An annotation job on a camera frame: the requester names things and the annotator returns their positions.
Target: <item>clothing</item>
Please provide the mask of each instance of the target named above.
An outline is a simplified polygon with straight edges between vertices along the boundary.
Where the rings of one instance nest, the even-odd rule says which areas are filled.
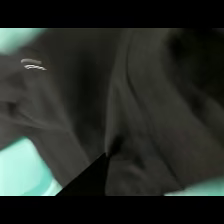
[[[224,174],[223,46],[212,29],[49,29],[0,58],[0,119],[62,186],[106,153],[106,195],[180,190]]]

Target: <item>dark garment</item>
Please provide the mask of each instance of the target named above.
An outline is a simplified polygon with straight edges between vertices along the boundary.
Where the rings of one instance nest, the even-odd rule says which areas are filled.
[[[25,57],[47,70],[25,69]],[[163,195],[224,174],[219,30],[50,29],[3,58],[0,119],[62,186],[104,152],[106,195]]]

